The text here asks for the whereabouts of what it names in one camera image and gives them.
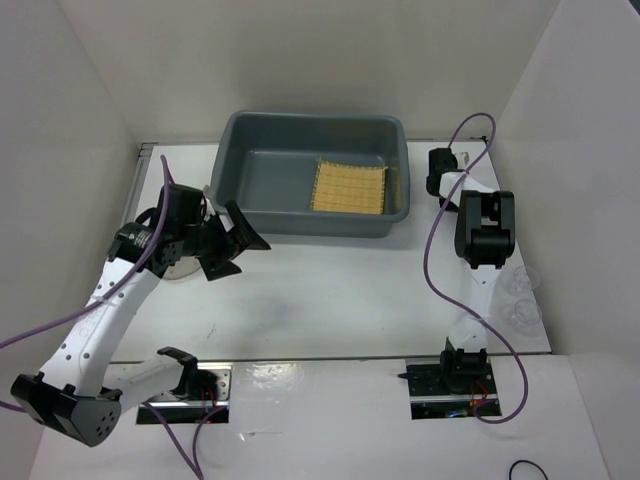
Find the clear square plate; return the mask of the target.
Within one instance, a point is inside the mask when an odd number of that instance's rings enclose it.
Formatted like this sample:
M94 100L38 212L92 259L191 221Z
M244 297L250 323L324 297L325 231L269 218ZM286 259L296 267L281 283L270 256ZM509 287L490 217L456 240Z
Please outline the clear square plate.
M196 273L200 269L200 263L195 257L185 257L170 266L163 279L167 281L180 280Z

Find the yellow bamboo mat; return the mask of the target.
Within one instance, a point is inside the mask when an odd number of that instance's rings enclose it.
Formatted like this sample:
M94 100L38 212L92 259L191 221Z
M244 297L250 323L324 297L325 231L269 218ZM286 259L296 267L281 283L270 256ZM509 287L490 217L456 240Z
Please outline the yellow bamboo mat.
M386 166L354 166L318 159L310 209L320 212L382 215Z

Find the grey plastic bin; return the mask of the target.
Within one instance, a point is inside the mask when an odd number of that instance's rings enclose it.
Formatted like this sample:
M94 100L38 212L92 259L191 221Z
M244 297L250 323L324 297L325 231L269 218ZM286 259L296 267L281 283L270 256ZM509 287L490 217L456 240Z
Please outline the grey plastic bin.
M386 166L382 215L312 211L318 159ZM221 137L211 187L234 200L260 233L381 238L410 208L410 169L402 124L374 114L239 111Z

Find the clear plastic cup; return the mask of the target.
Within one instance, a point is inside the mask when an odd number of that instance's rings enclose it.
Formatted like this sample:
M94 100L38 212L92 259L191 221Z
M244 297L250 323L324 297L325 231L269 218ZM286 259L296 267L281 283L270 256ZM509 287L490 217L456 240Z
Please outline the clear plastic cup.
M521 299L503 309L504 321L522 333L532 333L542 323L542 313L532 299Z
M513 296L521 296L534 291L540 285L540 276L532 267L516 267L503 281L504 289Z

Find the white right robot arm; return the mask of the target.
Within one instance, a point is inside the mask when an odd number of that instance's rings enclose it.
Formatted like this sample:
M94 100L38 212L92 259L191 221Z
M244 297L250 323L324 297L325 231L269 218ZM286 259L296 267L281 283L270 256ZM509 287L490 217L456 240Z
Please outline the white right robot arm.
M457 211L453 244L463 262L464 307L440 354L438 381L463 394L488 374L486 325L499 274L515 250L515 196L473 179L449 148L429 152L426 190Z

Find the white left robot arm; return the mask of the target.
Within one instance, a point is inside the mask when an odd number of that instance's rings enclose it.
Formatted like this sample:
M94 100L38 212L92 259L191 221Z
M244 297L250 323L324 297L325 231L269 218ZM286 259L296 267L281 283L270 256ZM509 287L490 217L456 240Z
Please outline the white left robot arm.
M230 228L217 212L207 212L202 191L171 184L161 189L157 206L116 232L86 312L37 373L12 384L12 396L33 420L94 447L122 413L156 395L215 399L218 376L175 347L119 373L108 366L139 308L179 260L196 259L214 281L240 273L234 261L245 250L269 249L235 201L225 208Z

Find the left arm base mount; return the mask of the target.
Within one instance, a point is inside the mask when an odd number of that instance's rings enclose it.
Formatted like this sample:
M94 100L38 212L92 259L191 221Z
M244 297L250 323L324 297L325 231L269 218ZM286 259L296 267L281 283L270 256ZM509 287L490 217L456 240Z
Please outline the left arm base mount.
M184 398L166 391L148 400L169 425L196 425L203 419L208 424L229 422L232 364L201 362L199 369L214 377L215 383L198 386Z

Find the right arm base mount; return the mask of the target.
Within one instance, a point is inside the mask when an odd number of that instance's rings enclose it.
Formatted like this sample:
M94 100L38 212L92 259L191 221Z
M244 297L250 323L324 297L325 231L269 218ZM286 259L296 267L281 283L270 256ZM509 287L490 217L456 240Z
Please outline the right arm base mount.
M477 408L482 417L501 417L493 369L481 373L446 372L435 360L406 361L397 377L406 382L412 420L470 418Z

